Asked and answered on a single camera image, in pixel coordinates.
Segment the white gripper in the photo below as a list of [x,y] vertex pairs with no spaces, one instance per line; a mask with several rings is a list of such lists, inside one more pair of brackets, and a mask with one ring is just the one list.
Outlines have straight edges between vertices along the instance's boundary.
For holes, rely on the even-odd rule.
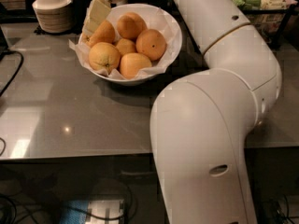
[[[109,0],[111,3],[119,3],[125,0]],[[92,35],[98,26],[107,18],[111,11],[108,0],[92,0],[83,22],[82,32],[85,35]]]

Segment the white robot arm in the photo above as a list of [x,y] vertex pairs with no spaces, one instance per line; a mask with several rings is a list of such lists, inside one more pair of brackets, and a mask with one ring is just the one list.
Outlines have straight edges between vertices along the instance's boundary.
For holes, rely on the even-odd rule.
[[208,69],[166,86],[150,139],[170,224],[257,224],[248,133],[279,97],[276,57],[231,0],[174,0]]

